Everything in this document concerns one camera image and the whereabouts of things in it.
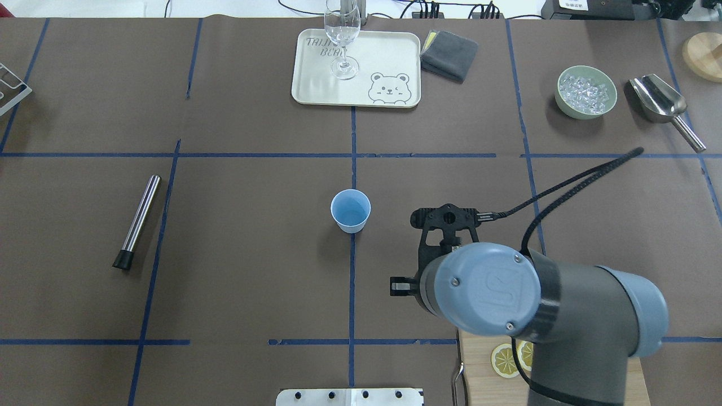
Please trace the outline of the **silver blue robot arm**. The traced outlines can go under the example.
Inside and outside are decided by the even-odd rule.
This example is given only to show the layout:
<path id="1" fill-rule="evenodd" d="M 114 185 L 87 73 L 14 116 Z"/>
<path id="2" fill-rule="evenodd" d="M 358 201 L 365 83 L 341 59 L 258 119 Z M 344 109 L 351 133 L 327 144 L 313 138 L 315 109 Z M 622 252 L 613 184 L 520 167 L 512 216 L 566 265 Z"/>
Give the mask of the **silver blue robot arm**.
<path id="1" fill-rule="evenodd" d="M 531 342 L 529 405 L 624 404 L 628 359 L 657 352 L 670 327 L 666 299 L 642 276 L 494 242 L 391 277 L 390 295 L 465 332 Z"/>

